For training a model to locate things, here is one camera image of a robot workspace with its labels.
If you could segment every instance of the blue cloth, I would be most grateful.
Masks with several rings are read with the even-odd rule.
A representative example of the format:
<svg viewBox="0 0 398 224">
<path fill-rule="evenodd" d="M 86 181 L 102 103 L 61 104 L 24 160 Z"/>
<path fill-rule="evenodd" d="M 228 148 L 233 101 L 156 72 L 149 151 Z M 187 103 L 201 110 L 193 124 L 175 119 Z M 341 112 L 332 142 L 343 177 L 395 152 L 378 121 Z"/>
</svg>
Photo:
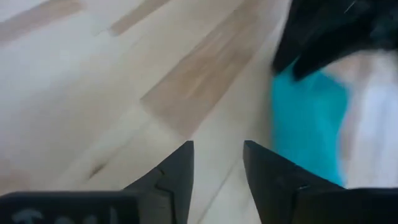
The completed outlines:
<svg viewBox="0 0 398 224">
<path fill-rule="evenodd" d="M 272 83 L 274 150 L 310 172 L 343 185 L 338 132 L 348 104 L 348 91 L 315 72 L 294 82 L 292 67 Z"/>
</svg>

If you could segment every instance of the light wood plank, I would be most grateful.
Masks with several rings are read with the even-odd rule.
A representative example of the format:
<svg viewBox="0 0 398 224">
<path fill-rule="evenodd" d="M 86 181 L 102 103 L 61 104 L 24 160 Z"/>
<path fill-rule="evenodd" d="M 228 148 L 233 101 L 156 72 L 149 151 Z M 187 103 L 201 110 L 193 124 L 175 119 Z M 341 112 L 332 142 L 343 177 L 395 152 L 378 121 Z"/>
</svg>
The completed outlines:
<svg viewBox="0 0 398 224">
<path fill-rule="evenodd" d="M 286 1 L 278 1 L 279 6 L 284 3 Z M 196 166 L 190 223 L 197 223 L 217 196 L 234 162 L 242 156 L 244 140 L 261 142 L 265 147 L 271 145 L 269 85 L 272 73 L 269 64 L 283 23 L 282 18 L 192 136 Z"/>
<path fill-rule="evenodd" d="M 7 45 L 1 56 L 7 59 L 6 52 L 10 52 L 15 54 L 15 58 L 2 60 L 3 63 L 10 61 L 10 65 L 22 65 L 19 55 L 25 55 L 27 63 L 20 67 L 2 66 L 2 69 L 6 68 L 3 73 L 6 76 L 1 78 L 6 82 L 1 83 L 0 153 L 4 164 L 6 161 L 10 164 L 4 168 L 4 172 L 12 174 L 4 176 L 4 180 L 11 181 L 15 177 L 15 181 L 11 187 L 4 186 L 0 192 L 13 189 L 73 189 L 81 185 L 91 171 L 103 164 L 108 156 L 113 156 L 113 152 L 119 150 L 124 141 L 133 137 L 141 121 L 145 123 L 145 112 L 127 115 L 126 120 L 129 122 L 126 125 L 131 126 L 126 127 L 119 122 L 124 120 L 124 114 L 129 114 L 130 108 L 142 96 L 136 93 L 142 91 L 143 86 L 151 88 L 156 83 L 148 82 L 145 78 L 152 81 L 164 76 L 167 67 L 172 68 L 239 2 L 220 0 L 215 4 L 213 1 L 173 1 L 123 35 L 112 39 L 101 33 L 91 39 L 88 49 L 81 47 L 81 51 L 71 51 L 66 59 L 80 61 L 77 66 L 70 61 L 59 60 L 50 54 L 51 51 L 37 54 L 36 61 L 31 63 L 28 59 L 32 59 L 30 56 L 35 51 L 29 51 L 30 54 L 26 55 L 21 50 L 40 49 L 40 45 L 35 44 L 43 44 L 44 39 L 39 37 L 59 32 L 64 27 L 60 24 Z M 77 30 L 87 32 L 90 27 L 85 26 L 90 23 L 81 20 L 85 16 L 79 14 L 67 18 L 62 24 L 68 24 L 68 27 L 75 25 L 78 26 Z M 187 27 L 195 32 L 185 30 Z M 77 35 L 77 30 L 72 29 L 68 34 Z M 175 35 L 178 32 L 187 35 Z M 83 37 L 84 41 L 88 38 L 85 33 L 77 35 L 76 41 L 81 41 Z M 152 48 L 154 45 L 166 45 L 170 49 Z M 85 52 L 87 59 L 81 59 L 82 52 Z M 49 55 L 52 56 L 51 60 L 46 58 Z M 157 68 L 161 69 L 158 73 L 150 72 L 153 75 L 147 75 L 147 72 L 153 72 L 154 67 L 146 65 L 160 65 Z M 118 135 L 124 132 L 132 136 L 120 138 Z M 74 171 L 73 167 L 81 167 L 81 172 Z"/>
<path fill-rule="evenodd" d="M 246 211 L 249 210 L 252 202 L 251 199 L 252 195 L 246 180 L 243 160 L 240 157 L 200 223 L 256 223 L 253 221 L 259 219 L 258 214 L 257 217 L 246 217 Z"/>
<path fill-rule="evenodd" d="M 0 44 L 15 40 L 64 17 L 81 11 L 76 0 L 48 0 L 0 22 Z"/>
<path fill-rule="evenodd" d="M 120 18 L 120 20 L 116 21 L 110 28 L 111 32 L 115 35 L 123 34 L 130 27 L 134 26 L 169 1 L 170 0 L 145 0 L 135 9 Z"/>
<path fill-rule="evenodd" d="M 81 190 L 120 190 L 149 172 L 185 140 L 168 127 L 151 122 L 143 127 Z"/>
<path fill-rule="evenodd" d="M 0 21 L 5 21 L 23 11 L 32 9 L 47 0 L 2 0 L 0 2 Z"/>
<path fill-rule="evenodd" d="M 142 102 L 189 137 L 274 28 L 272 1 L 244 1 L 167 74 Z"/>
<path fill-rule="evenodd" d="M 138 103 L 123 114 L 109 130 L 102 134 L 92 146 L 84 150 L 78 159 L 47 188 L 50 190 L 73 190 L 89 181 L 103 169 L 121 149 L 126 147 L 133 136 L 139 134 L 150 121 L 149 116 Z"/>
<path fill-rule="evenodd" d="M 100 31 L 109 29 L 115 22 L 134 10 L 145 0 L 79 0 L 95 18 Z"/>
</svg>

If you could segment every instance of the black object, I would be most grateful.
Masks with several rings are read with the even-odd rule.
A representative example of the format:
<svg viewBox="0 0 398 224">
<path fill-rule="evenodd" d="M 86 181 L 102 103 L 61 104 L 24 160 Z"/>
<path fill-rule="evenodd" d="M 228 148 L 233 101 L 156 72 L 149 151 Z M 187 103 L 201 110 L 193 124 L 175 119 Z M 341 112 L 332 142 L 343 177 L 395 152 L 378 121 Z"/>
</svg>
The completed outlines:
<svg viewBox="0 0 398 224">
<path fill-rule="evenodd" d="M 187 223 L 193 142 L 119 192 L 18 192 L 0 198 L 0 223 Z"/>
<path fill-rule="evenodd" d="M 398 223 L 398 189 L 346 190 L 252 141 L 243 159 L 264 224 Z"/>
<path fill-rule="evenodd" d="M 253 141 L 244 143 L 243 159 L 264 224 L 398 222 L 398 189 L 346 190 Z M 189 141 L 119 192 L 21 192 L 0 197 L 0 223 L 187 223 L 192 186 Z"/>
<path fill-rule="evenodd" d="M 360 50 L 398 48 L 396 0 L 293 0 L 273 61 L 300 80 Z"/>
</svg>

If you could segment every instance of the wooden floor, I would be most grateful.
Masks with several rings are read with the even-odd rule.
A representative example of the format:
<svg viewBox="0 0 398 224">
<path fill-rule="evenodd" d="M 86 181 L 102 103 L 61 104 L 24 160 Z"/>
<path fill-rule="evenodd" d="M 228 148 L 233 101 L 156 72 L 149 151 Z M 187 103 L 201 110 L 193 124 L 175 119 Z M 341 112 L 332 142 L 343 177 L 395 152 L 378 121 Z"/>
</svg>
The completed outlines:
<svg viewBox="0 0 398 224">
<path fill-rule="evenodd" d="M 241 154 L 245 139 L 271 147 L 269 64 L 288 8 L 4 0 L 0 194 L 118 190 L 193 139 L 189 223 L 259 223 Z M 391 58 L 359 54 L 329 68 L 353 96 L 341 132 L 348 187 L 398 184 Z"/>
</svg>

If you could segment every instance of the teal fabric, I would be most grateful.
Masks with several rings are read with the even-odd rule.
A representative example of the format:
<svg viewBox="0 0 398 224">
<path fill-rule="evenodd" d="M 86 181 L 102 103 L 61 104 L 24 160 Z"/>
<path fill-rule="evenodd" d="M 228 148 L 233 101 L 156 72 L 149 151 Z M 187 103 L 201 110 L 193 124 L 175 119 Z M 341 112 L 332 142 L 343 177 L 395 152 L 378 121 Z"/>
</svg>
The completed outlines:
<svg viewBox="0 0 398 224">
<path fill-rule="evenodd" d="M 294 82 L 292 67 L 272 83 L 274 150 L 310 172 L 343 185 L 338 132 L 348 91 L 323 72 Z"/>
</svg>

